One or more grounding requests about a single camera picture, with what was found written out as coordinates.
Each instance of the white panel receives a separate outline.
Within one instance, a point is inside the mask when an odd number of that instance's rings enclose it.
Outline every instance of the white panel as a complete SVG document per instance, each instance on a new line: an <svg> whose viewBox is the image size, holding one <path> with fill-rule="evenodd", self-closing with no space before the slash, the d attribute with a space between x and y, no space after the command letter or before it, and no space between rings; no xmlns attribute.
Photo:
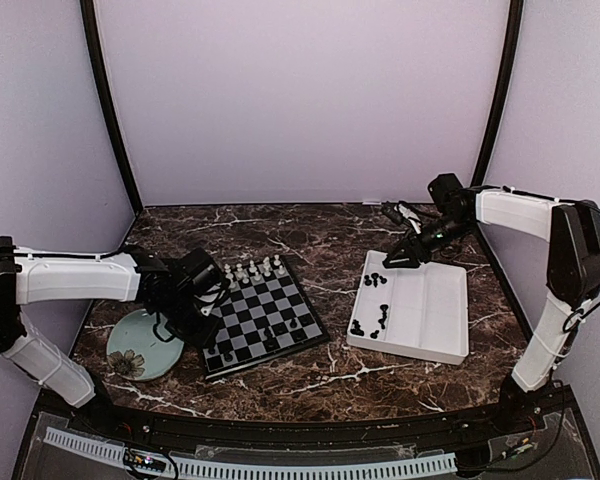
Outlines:
<svg viewBox="0 0 600 480"><path fill-rule="evenodd" d="M430 201L471 177L507 1L96 3L146 204Z"/></svg>
<svg viewBox="0 0 600 480"><path fill-rule="evenodd" d="M488 183L600 205L600 1L525 2ZM547 245L504 229L490 228L488 236L535 325ZM600 310L558 374L574 388L600 459Z"/></svg>
<svg viewBox="0 0 600 480"><path fill-rule="evenodd" d="M116 247L132 219L107 136L77 1L0 0L0 235L65 251ZM84 302L27 308L67 352ZM37 395L0 358L0 480Z"/></svg>

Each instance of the black pole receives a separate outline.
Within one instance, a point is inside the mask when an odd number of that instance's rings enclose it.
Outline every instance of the black pole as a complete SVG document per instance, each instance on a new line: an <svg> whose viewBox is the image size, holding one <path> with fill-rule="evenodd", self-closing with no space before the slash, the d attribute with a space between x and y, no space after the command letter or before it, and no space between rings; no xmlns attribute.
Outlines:
<svg viewBox="0 0 600 480"><path fill-rule="evenodd" d="M513 61L516 56L516 47L518 46L518 35L520 34L520 25L522 23L522 7L524 0L511 0L509 5L509 20L507 21L507 32L504 36L504 47L502 49L502 58L500 60L500 70L498 71L498 80L496 89L493 93L493 102L491 111L487 120L487 127L484 132L482 146L476 168L473 171L471 186L479 186L484 183L489 168L489 161L493 154L493 147L496 143L502 112L507 99L509 83L511 82L511 72L513 71Z"/></svg>
<svg viewBox="0 0 600 480"><path fill-rule="evenodd" d="M93 78L96 82L98 97L100 97L100 107L104 116L109 139L113 147L113 153L118 163L118 169L122 176L124 187L127 191L127 196L131 202L133 211L137 214L142 212L142 200L138 192L138 186L133 178L129 157L124 148L122 141L122 133L118 125L118 117L113 106L113 97L109 89L109 81L107 80L107 72L104 66L104 57L102 56L102 46L100 44L100 36L98 35L98 23L96 21L96 12L93 5L93 0L80 0L80 8L82 10L82 23L84 25L84 34L87 39L87 48L89 49L89 58L91 59L91 69L93 70Z"/></svg>

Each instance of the white arm segment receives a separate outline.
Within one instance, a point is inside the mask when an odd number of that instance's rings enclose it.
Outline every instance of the white arm segment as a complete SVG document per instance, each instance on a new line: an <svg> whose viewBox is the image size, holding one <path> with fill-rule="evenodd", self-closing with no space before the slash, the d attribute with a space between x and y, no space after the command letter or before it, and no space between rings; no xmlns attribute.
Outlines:
<svg viewBox="0 0 600 480"><path fill-rule="evenodd" d="M586 312L590 305L591 300L587 300L580 308ZM569 336L562 331L562 326L571 313L572 309L567 303L558 300L551 292L547 294L547 301L531 342L512 373L513 379L525 392L537 390L547 383L556 357L560 356Z"/></svg>
<svg viewBox="0 0 600 480"><path fill-rule="evenodd" d="M58 393L71 406L79 408L95 396L91 377L84 369L70 360L53 343L31 324L29 318L20 314L27 330L2 356L45 386Z"/></svg>
<svg viewBox="0 0 600 480"><path fill-rule="evenodd" d="M476 219L486 225L501 225L549 241L551 209L560 203L542 198L485 190L476 195Z"/></svg>
<svg viewBox="0 0 600 480"><path fill-rule="evenodd" d="M111 299L127 302L135 300L140 284L136 262L131 255L121 253L109 258L39 258L39 252L17 248L15 253L29 254L16 257L22 271L16 280L16 303L43 300Z"/></svg>

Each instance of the light green plate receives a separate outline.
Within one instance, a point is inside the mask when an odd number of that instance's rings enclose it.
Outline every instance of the light green plate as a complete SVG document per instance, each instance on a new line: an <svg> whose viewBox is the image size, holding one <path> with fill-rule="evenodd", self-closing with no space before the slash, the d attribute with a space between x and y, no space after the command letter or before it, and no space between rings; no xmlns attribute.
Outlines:
<svg viewBox="0 0 600 480"><path fill-rule="evenodd" d="M107 341L107 361L113 371L127 380L147 381L161 377L180 359L184 343L174 338L168 343L153 333L156 316L136 310L120 320ZM158 334L168 339L164 319Z"/></svg>

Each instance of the white tray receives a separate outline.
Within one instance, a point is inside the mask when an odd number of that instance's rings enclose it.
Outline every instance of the white tray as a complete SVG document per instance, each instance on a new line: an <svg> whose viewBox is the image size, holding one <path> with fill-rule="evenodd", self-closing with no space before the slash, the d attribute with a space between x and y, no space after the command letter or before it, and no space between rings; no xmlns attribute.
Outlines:
<svg viewBox="0 0 600 480"><path fill-rule="evenodd" d="M347 329L349 345L431 362L459 365L469 353L467 272L464 268L427 263L417 269L382 266L385 253L373 250L360 279L356 303ZM387 279L377 288L364 276L378 273ZM385 329L380 305L389 306ZM364 336L353 335L353 320ZM370 334L378 330L377 338Z"/></svg>

